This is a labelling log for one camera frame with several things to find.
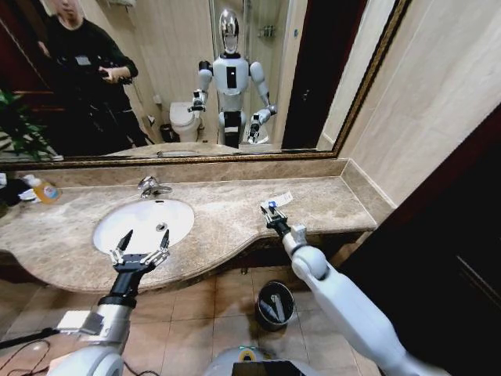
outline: drain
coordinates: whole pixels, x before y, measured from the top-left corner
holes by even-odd
[[[159,223],[157,225],[157,231],[160,232],[160,231],[165,231],[165,229],[167,229],[167,223],[165,222],[162,222],[162,223]]]

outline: white sink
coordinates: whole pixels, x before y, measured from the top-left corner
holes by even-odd
[[[104,217],[94,231],[93,241],[97,249],[109,253],[122,237],[134,230],[124,253],[150,253],[159,248],[167,227],[172,246],[188,235],[194,222],[192,208],[181,201],[140,201]]]

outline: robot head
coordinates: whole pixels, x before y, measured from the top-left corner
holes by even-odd
[[[238,46],[238,19],[235,12],[225,9],[219,17],[219,29],[225,52],[229,55],[236,53]]]

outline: black trash can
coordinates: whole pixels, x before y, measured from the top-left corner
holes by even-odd
[[[279,280],[270,280],[259,291],[255,304],[256,320],[266,331],[278,331],[285,327],[294,314],[292,292]]]
[[[174,129],[172,129],[172,126],[170,124],[162,124],[160,126],[160,134],[162,135],[162,139],[164,139],[166,143],[179,142],[179,135],[174,132]]]

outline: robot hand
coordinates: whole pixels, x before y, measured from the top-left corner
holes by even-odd
[[[205,112],[205,102],[207,100],[207,93],[198,89],[193,92],[193,105],[188,108],[188,112],[203,111]]]
[[[276,114],[276,106],[268,106],[259,110],[254,115],[252,115],[252,120],[250,122],[249,132],[247,135],[247,141],[250,144],[260,144],[265,143],[269,140],[269,137],[266,136],[264,139],[258,141],[259,131],[261,130],[261,126],[269,120],[269,118]]]

